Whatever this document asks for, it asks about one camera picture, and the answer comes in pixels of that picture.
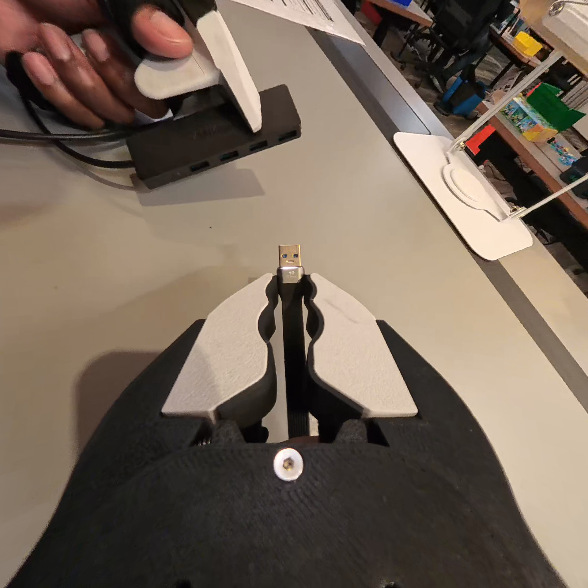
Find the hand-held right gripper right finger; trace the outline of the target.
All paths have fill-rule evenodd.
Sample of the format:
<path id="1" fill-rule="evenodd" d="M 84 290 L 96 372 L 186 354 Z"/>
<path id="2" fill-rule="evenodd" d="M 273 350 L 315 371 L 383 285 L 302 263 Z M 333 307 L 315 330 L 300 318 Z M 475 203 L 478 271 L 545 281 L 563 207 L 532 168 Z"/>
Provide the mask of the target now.
<path id="1" fill-rule="evenodd" d="M 307 277 L 306 400 L 317 420 L 412 417 L 417 406 L 374 315 L 318 273 Z"/>

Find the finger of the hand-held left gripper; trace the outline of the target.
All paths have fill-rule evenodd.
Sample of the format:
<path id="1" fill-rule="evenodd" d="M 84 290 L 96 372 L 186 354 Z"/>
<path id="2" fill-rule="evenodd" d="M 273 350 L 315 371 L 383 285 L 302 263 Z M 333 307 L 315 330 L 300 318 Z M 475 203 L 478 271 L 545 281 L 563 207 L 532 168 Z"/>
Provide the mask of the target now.
<path id="1" fill-rule="evenodd" d="M 196 29 L 251 131 L 258 133 L 262 128 L 260 94 L 222 14 L 216 9 L 208 12 L 197 21 Z"/>

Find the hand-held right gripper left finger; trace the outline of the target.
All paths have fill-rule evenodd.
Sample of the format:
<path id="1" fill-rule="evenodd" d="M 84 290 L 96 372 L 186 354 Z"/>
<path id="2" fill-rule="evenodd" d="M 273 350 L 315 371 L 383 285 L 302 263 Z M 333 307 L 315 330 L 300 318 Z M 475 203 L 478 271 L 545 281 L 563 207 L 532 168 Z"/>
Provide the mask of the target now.
<path id="1" fill-rule="evenodd" d="M 275 333 L 278 292 L 266 273 L 206 318 L 163 407 L 166 416 L 210 422 L 260 422 L 277 396 Z"/>

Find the black four-port USB hub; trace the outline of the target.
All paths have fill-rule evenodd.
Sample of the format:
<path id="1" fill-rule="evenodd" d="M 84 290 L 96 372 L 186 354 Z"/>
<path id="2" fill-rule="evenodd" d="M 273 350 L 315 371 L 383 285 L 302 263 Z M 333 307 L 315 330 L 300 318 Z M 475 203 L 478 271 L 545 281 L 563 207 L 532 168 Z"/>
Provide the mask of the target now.
<path id="1" fill-rule="evenodd" d="M 253 131 L 222 88 L 191 95 L 193 113 L 125 140 L 137 178 L 157 189 L 300 138 L 300 116 L 288 86 L 263 90 L 260 97 L 262 127 Z"/>

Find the light grey desk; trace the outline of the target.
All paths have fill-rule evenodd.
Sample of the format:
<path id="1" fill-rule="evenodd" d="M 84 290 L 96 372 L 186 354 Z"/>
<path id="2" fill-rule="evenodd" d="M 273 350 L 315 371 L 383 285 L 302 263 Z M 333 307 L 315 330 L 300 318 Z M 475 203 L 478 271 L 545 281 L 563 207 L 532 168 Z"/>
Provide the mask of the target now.
<path id="1" fill-rule="evenodd" d="M 1 145 L 1 587 L 122 390 L 299 243 L 482 425 L 536 539 L 587 587 L 587 299 L 542 244 L 475 257 L 307 29 L 220 5 L 302 137 L 155 192 Z"/>

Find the person's left hand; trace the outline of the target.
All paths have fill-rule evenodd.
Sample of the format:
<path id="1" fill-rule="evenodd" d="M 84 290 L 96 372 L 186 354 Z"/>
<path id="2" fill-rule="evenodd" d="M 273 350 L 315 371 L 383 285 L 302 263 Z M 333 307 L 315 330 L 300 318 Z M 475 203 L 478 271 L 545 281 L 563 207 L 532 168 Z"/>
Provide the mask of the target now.
<path id="1" fill-rule="evenodd" d="M 1 1 L 1 65 L 20 62 L 33 88 L 66 119 L 88 129 L 162 119 L 165 100 L 144 96 L 139 53 L 190 57 L 193 41 L 173 1 Z"/>

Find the white printed paper sheet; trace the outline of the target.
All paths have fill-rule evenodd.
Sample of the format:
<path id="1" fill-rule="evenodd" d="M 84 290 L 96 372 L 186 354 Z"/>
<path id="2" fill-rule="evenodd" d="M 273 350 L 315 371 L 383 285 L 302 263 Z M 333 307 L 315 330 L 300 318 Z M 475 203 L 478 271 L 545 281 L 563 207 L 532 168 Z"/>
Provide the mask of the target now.
<path id="1" fill-rule="evenodd" d="M 358 45 L 364 41 L 334 1 L 233 1 Z"/>

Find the white stand base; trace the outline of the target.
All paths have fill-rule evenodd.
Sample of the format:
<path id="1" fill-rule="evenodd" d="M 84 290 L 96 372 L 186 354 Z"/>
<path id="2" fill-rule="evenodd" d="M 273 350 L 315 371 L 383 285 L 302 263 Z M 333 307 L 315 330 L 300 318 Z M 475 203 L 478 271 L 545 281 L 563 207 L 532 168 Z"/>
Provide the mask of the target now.
<path id="1" fill-rule="evenodd" d="M 550 56 L 456 139 L 398 132 L 393 136 L 417 178 L 467 246 L 487 261 L 528 248 L 532 235 L 522 218 L 587 182 L 587 174 L 530 208 L 512 208 L 467 155 L 466 141 L 560 58 L 587 75 L 587 1 L 520 1 L 525 22 L 553 48 Z"/>

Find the blue backpack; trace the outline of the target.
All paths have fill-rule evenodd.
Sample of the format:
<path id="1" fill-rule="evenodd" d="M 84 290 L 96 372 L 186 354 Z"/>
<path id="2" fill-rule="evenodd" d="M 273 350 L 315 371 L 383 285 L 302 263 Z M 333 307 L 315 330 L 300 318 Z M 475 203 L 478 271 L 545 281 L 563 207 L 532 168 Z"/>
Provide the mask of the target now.
<path id="1" fill-rule="evenodd" d="M 457 77 L 445 92 L 442 109 L 451 115 L 468 117 L 486 96 L 486 85 L 476 79 Z"/>

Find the black office chair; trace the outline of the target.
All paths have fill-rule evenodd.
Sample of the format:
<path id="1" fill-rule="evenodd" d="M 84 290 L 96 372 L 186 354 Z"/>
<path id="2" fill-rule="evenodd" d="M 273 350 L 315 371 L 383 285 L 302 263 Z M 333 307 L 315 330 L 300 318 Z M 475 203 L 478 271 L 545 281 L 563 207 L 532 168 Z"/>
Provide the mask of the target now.
<path id="1" fill-rule="evenodd" d="M 450 78 L 486 55 L 490 27 L 503 22 L 512 5 L 510 1 L 426 1 L 424 8 L 432 13 L 432 24 L 411 31 L 405 46 L 417 40 L 429 42 L 424 67 L 430 84 L 444 93 Z"/>

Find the red bin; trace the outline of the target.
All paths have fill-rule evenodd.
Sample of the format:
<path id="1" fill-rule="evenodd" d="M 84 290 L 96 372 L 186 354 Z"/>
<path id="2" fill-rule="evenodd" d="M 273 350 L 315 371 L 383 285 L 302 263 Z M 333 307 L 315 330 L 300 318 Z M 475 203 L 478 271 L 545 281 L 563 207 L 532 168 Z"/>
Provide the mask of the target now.
<path id="1" fill-rule="evenodd" d="M 465 145 L 466 150 L 472 155 L 476 156 L 481 151 L 482 144 L 495 132 L 494 126 L 489 123 L 478 132 L 476 132 L 471 138 L 469 138 Z"/>

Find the wooden table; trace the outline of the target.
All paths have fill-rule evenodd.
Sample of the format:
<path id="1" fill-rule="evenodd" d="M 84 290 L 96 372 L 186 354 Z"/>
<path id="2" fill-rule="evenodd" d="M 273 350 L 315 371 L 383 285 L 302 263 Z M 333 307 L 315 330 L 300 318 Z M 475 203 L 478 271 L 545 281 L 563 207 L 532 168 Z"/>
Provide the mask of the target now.
<path id="1" fill-rule="evenodd" d="M 548 49 L 551 49 L 548 42 L 541 38 L 540 35 L 535 34 L 534 31 L 532 31 L 532 36 L 534 38 L 536 37 L 544 47 L 539 53 L 542 55 L 541 52 L 543 51 L 543 53 L 547 55 Z M 544 59 L 537 56 L 529 58 L 521 54 L 512 46 L 512 35 L 510 35 L 510 33 L 502 32 L 501 29 L 496 29 L 494 26 L 490 28 L 489 37 L 492 45 L 508 60 L 507 65 L 504 66 L 500 74 L 492 80 L 490 84 L 491 89 L 497 88 L 498 82 L 505 77 L 515 65 L 521 73 L 526 74 L 533 71 L 533 69 L 535 69 L 535 67 L 537 67 Z M 574 73 L 573 75 L 570 73 L 570 75 L 566 75 L 562 78 L 565 80 L 566 84 L 570 79 L 574 82 L 574 84 L 570 86 L 570 90 L 565 90 L 563 92 L 564 95 L 579 88 L 578 84 L 580 83 L 581 77 L 584 77 L 587 80 L 587 73 L 584 70 L 579 69 L 579 66 L 577 66 L 575 62 L 569 63 L 570 68 L 573 66 L 575 70 L 577 70 L 577 73 Z M 548 154 L 548 151 L 546 151 L 547 143 L 531 143 L 527 141 L 516 131 L 515 127 L 502 116 L 502 114 L 493 117 L 489 123 L 494 126 L 495 132 L 482 144 L 481 151 L 475 156 L 476 158 L 479 159 L 482 157 L 482 162 L 486 159 L 489 160 L 489 155 L 487 157 L 485 155 L 487 151 L 490 155 L 497 155 L 499 152 L 498 147 L 491 148 L 489 141 L 494 141 L 495 139 L 498 140 L 497 138 L 500 137 L 500 141 L 502 141 L 505 146 L 508 145 L 510 151 L 517 154 L 516 157 L 520 159 L 521 163 L 525 164 L 535 176 L 543 182 L 550 192 L 556 192 L 563 187 L 559 174 L 564 171 L 565 166 L 562 166 L 553 158 L 550 159 L 551 156 Z M 551 205 L 554 202 L 558 202 L 558 200 L 551 201 L 542 209 L 545 210 L 548 205 Z M 587 231 L 587 210 L 583 208 L 583 204 L 581 204 L 580 200 L 572 193 L 567 192 L 559 197 L 559 203 L 558 206 L 560 206 L 560 209 L 564 210 L 567 216 L 574 218 L 583 230 Z"/>

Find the colourful printed box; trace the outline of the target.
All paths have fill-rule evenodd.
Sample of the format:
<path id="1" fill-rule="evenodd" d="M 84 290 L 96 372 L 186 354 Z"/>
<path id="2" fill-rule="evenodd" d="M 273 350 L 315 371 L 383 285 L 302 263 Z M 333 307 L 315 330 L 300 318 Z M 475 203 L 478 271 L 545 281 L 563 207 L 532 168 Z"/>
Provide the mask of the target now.
<path id="1" fill-rule="evenodd" d="M 529 142 L 543 143 L 555 138 L 559 131 L 533 108 L 524 96 L 511 99 L 501 114 Z"/>

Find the yellow bin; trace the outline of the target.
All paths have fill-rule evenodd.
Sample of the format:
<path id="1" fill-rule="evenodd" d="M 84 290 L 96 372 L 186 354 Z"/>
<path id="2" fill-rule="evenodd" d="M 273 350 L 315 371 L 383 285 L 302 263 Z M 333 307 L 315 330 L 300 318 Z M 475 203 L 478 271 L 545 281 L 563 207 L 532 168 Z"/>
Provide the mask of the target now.
<path id="1" fill-rule="evenodd" d="M 512 40 L 512 46 L 526 57 L 534 57 L 543 49 L 542 43 L 538 42 L 525 31 L 518 32 Z"/>

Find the green box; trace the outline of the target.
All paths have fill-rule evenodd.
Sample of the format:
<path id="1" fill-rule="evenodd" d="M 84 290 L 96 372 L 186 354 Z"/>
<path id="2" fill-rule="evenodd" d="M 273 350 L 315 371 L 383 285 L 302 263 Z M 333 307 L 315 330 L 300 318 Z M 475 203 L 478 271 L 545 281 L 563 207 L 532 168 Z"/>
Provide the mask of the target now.
<path id="1" fill-rule="evenodd" d="M 560 89 L 541 82 L 530 90 L 525 99 L 548 124 L 558 132 L 568 130 L 585 117 L 585 113 L 570 108 L 559 97 Z"/>

